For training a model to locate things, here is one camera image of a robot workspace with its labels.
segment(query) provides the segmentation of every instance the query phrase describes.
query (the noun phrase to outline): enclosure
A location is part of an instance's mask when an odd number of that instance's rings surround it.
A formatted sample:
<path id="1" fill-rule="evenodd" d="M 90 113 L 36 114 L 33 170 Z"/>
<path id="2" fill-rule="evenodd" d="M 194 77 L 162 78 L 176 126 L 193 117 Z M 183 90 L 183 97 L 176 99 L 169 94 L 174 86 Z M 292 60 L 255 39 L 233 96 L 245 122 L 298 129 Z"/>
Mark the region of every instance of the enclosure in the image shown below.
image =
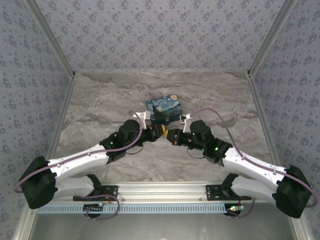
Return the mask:
<path id="1" fill-rule="evenodd" d="M 23 194 L 13 192 L 34 158 L 91 148 L 130 119 L 130 110 L 143 112 L 146 101 L 176 95 L 184 114 L 217 110 L 242 151 L 299 167 L 319 194 L 319 1 L 3 0 L 0 6 L 0 239 L 320 239 L 319 207 L 300 219 L 258 201 L 248 219 L 235 221 L 188 213 L 89 223 L 80 214 L 31 211 Z M 194 119 L 230 142 L 212 112 Z M 206 184 L 221 183 L 229 172 L 200 159 L 201 152 L 189 153 L 195 158 L 160 138 L 79 176 L 176 195 L 188 192 L 180 187 L 199 188 L 184 202 L 195 203 Z M 183 202 L 173 193 L 166 201 Z"/>

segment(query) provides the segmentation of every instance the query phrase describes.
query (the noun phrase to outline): cable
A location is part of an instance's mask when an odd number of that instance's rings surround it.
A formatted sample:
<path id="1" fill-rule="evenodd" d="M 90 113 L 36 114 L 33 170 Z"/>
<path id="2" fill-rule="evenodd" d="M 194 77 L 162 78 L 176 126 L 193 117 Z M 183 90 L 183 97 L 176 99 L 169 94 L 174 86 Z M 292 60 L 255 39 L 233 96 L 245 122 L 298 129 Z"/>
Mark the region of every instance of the cable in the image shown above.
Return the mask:
<path id="1" fill-rule="evenodd" d="M 142 148 L 141 148 L 139 151 L 135 152 L 135 153 L 129 153 L 129 152 L 127 152 L 127 151 L 125 151 L 125 153 L 126 153 L 126 154 L 129 154 L 129 155 L 135 155 L 135 154 L 140 153 L 140 152 L 142 151 L 142 149 L 144 149 L 144 145 L 142 145 Z"/>
<path id="2" fill-rule="evenodd" d="M 115 216 L 117 216 L 118 212 L 120 211 L 120 202 L 119 202 L 119 200 L 115 196 L 112 196 L 112 195 L 109 195 L 109 194 L 102 194 L 102 195 L 97 195 L 97 196 L 77 196 L 77 197 L 82 198 L 82 199 L 111 198 L 111 199 L 114 199 L 116 201 L 117 205 L 118 205 L 117 208 L 116 208 L 115 213 L 113 213 L 111 216 L 99 217 L 99 218 L 92 218 L 92 217 L 89 216 L 90 210 L 94 208 L 93 206 L 91 206 L 91 207 L 88 208 L 88 210 L 85 213 L 85 215 L 86 215 L 88 220 L 103 221 L 103 220 L 112 219 Z"/>
<path id="3" fill-rule="evenodd" d="M 261 168 L 261 169 L 267 170 L 267 171 L 272 172 L 272 173 L 275 172 L 276 174 L 280 174 L 280 175 L 283 175 L 283 176 L 285 176 L 285 177 L 287 177 L 287 178 L 289 178 L 289 179 L 292 179 L 292 180 L 296 181 L 297 183 L 301 184 L 301 185 L 302 185 L 303 187 L 305 187 L 306 189 L 308 189 L 308 191 L 310 191 L 310 193 L 311 193 L 311 194 L 313 195 L 313 197 L 314 197 L 314 202 L 313 202 L 311 205 L 305 206 L 306 208 L 313 208 L 313 207 L 315 207 L 315 206 L 318 204 L 318 196 L 317 196 L 316 192 L 315 192 L 314 190 L 312 190 L 311 187 L 309 187 L 306 183 L 304 183 L 304 182 L 301 181 L 300 179 L 298 179 L 298 178 L 296 178 L 296 177 L 294 177 L 294 176 L 291 176 L 291 175 L 289 175 L 289 174 L 287 174 L 287 173 L 284 173 L 284 172 L 281 172 L 281 171 L 278 171 L 278 170 L 274 170 L 273 168 L 269 168 L 269 167 L 266 167 L 266 166 L 262 166 L 262 165 L 260 165 L 260 164 L 258 164 L 258 163 L 256 163 L 256 162 L 250 160 L 250 159 L 247 158 L 246 156 L 244 156 L 244 155 L 242 154 L 242 152 L 240 151 L 238 145 L 236 144 L 236 142 L 235 142 L 235 140 L 234 140 L 234 137 L 231 135 L 231 133 L 230 133 L 228 127 L 227 127 L 227 124 L 226 124 L 225 120 L 222 118 L 222 116 L 221 116 L 216 110 L 214 110 L 214 109 L 212 109 L 212 108 L 203 108 L 203 109 L 200 109 L 200 110 L 198 110 L 198 111 L 190 114 L 190 117 L 193 117 L 194 115 L 197 115 L 197 114 L 199 114 L 199 113 L 201 113 L 201 112 L 203 112 L 203 111 L 212 111 L 212 112 L 214 112 L 214 113 L 220 118 L 221 122 L 222 122 L 223 125 L 224 125 L 224 128 L 226 129 L 226 131 L 228 132 L 228 134 L 229 134 L 229 136 L 230 136 L 230 139 L 231 139 L 231 142 L 232 142 L 234 148 L 236 149 L 236 151 L 238 152 L 238 154 L 239 154 L 243 159 L 245 159 L 246 161 L 248 161 L 248 162 L 251 163 L 252 165 L 255 165 L 256 167 L 259 167 L 259 168 Z"/>
<path id="4" fill-rule="evenodd" d="M 190 157 L 192 157 L 193 159 L 204 159 L 205 157 L 203 156 L 203 157 L 194 157 L 194 156 L 191 156 L 191 154 L 189 153 L 189 150 L 191 150 L 190 149 L 190 147 L 188 147 L 187 149 L 186 149 L 186 152 L 189 154 L 189 156 Z"/>
<path id="5" fill-rule="evenodd" d="M 255 206 L 256 206 L 256 199 L 255 199 L 255 198 L 252 198 L 252 206 L 251 206 L 250 210 L 249 210 L 246 214 L 244 214 L 244 215 L 242 215 L 242 216 L 238 216 L 237 214 L 235 214 L 235 213 L 232 212 L 232 211 L 227 211 L 227 212 L 228 212 L 229 214 L 235 215 L 235 216 L 229 216 L 230 218 L 233 218 L 233 219 L 243 219 L 243 218 L 249 216 L 249 215 L 253 212 L 253 210 L 255 209 Z"/>
<path id="6" fill-rule="evenodd" d="M 142 126 L 143 126 L 143 125 L 142 125 L 142 122 L 141 122 L 140 117 L 138 116 L 138 114 L 137 114 L 136 112 L 130 110 L 130 111 L 129 111 L 129 114 L 136 116 L 136 118 L 137 118 L 137 120 L 138 120 L 138 122 L 139 122 L 139 126 L 140 126 L 138 136 L 137 136 L 136 139 L 133 140 L 133 142 L 131 142 L 129 145 L 124 146 L 124 147 L 120 147 L 120 148 L 117 148 L 117 149 L 106 149 L 106 150 L 96 150 L 96 151 L 92 151 L 92 152 L 86 152 L 86 153 L 83 153 L 83 154 L 80 154 L 80 155 L 77 155 L 77 156 L 74 156 L 74 157 L 65 159 L 65 160 L 63 160 L 63 161 L 61 161 L 61 162 L 59 162 L 59 163 L 52 164 L 52 165 L 50 165 L 50 166 L 42 167 L 42 168 L 40 168 L 40 169 L 38 169 L 38 170 L 30 173 L 29 175 L 25 176 L 21 181 L 19 181 L 19 182 L 17 183 L 17 185 L 14 187 L 13 191 L 14 191 L 15 193 L 21 194 L 23 191 L 22 191 L 22 190 L 18 190 L 18 188 L 21 186 L 21 184 L 23 184 L 23 183 L 26 182 L 29 178 L 33 177 L 34 175 L 36 175 L 36 174 L 38 174 L 38 173 L 41 173 L 41 172 L 46 171 L 46 170 L 48 170 L 48 169 L 57 167 L 58 164 L 59 164 L 59 165 L 66 164 L 66 163 L 68 163 L 68 162 L 70 162 L 70 161 L 77 160 L 77 159 L 83 158 L 83 157 L 85 157 L 85 156 L 88 156 L 88 154 L 91 154 L 91 155 L 92 155 L 92 154 L 99 154 L 99 153 L 112 153 L 112 152 L 123 151 L 123 150 L 126 150 L 126 149 L 130 148 L 131 146 L 133 146 L 133 145 L 139 140 L 139 138 L 140 138 L 140 136 L 141 136 L 141 134 L 142 134 L 142 128 L 143 128 Z"/>

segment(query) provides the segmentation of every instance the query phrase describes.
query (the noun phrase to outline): marble surface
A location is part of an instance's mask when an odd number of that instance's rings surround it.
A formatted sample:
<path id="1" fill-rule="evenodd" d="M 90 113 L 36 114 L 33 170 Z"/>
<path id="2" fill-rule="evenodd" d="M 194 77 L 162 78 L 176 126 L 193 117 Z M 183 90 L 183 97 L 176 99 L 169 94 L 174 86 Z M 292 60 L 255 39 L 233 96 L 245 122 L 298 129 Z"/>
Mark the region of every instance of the marble surface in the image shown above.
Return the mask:
<path id="1" fill-rule="evenodd" d="M 110 72 L 76 74 L 75 85 L 55 157 L 65 157 L 97 144 L 130 117 L 129 110 L 143 112 L 146 100 L 176 94 L 183 113 L 214 108 L 226 120 L 239 147 L 271 163 L 266 139 L 244 72 Z M 212 112 L 202 119 L 218 138 L 230 142 L 226 130 Z M 183 128 L 178 122 L 170 128 Z M 201 152 L 191 150 L 194 157 Z M 223 181 L 228 171 L 206 159 L 193 159 L 187 148 L 173 146 L 164 137 L 145 143 L 136 155 L 92 168 L 102 182 Z"/>

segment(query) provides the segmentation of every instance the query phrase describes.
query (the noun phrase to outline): wall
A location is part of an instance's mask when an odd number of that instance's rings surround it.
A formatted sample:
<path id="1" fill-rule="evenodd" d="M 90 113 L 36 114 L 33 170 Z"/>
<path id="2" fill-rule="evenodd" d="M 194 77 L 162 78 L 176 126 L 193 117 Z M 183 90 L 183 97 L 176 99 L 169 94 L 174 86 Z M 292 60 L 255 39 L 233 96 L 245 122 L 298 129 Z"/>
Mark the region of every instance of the wall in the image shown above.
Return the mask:
<path id="1" fill-rule="evenodd" d="M 255 82 L 282 163 L 320 195 L 320 2 L 298 1 Z M 320 207 L 305 210 L 320 239 Z"/>
<path id="2" fill-rule="evenodd" d="M 283 0 L 38 0 L 72 68 L 245 70 Z"/>
<path id="3" fill-rule="evenodd" d="M 69 80 L 23 0 L 0 1 L 0 239 L 11 239 L 24 196 L 13 187 L 46 155 Z"/>

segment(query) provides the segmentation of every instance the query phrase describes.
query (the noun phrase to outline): small box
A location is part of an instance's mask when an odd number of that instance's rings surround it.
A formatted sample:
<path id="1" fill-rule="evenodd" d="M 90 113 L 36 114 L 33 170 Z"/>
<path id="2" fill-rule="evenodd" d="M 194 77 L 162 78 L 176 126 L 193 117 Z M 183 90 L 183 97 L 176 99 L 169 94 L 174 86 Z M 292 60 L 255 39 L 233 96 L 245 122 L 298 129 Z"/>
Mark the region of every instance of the small box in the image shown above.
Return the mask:
<path id="1" fill-rule="evenodd" d="M 177 95 L 163 96 L 146 101 L 146 106 L 151 112 L 151 122 L 154 124 L 169 125 L 179 121 L 182 107 Z"/>

